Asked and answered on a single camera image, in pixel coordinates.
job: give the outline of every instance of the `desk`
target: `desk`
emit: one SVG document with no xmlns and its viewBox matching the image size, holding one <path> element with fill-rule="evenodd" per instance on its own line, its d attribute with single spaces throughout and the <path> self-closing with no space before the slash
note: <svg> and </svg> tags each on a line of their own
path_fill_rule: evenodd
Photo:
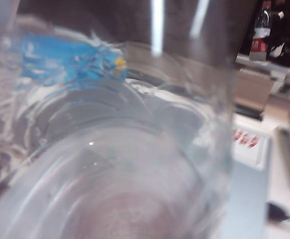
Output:
<svg viewBox="0 0 290 239">
<path fill-rule="evenodd" d="M 234 115 L 234 122 L 247 128 L 271 135 L 268 200 L 283 205 L 290 212 L 290 177 L 278 145 L 275 128 L 288 127 L 290 102 L 271 97 L 265 108 L 263 121 Z M 268 223 L 264 238 L 290 239 L 290 225 Z"/>
</svg>

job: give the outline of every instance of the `white table surface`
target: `white table surface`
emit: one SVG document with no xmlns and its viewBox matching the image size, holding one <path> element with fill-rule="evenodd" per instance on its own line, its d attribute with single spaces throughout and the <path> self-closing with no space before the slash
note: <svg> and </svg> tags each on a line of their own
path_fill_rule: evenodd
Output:
<svg viewBox="0 0 290 239">
<path fill-rule="evenodd" d="M 290 212 L 290 178 L 274 131 L 277 126 L 288 127 L 288 118 L 286 112 L 281 109 L 271 107 L 266 111 L 268 114 L 265 114 L 263 121 L 234 115 L 234 122 L 272 136 L 268 201 L 282 205 Z M 268 223 L 264 238 L 290 239 L 290 225 Z"/>
</svg>

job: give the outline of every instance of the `clear glass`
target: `clear glass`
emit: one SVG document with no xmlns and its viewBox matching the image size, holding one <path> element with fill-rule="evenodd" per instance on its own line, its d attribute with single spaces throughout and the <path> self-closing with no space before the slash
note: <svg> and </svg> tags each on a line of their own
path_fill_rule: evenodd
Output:
<svg viewBox="0 0 290 239">
<path fill-rule="evenodd" d="M 224 1 L 0 3 L 0 239 L 218 238 Z"/>
</svg>

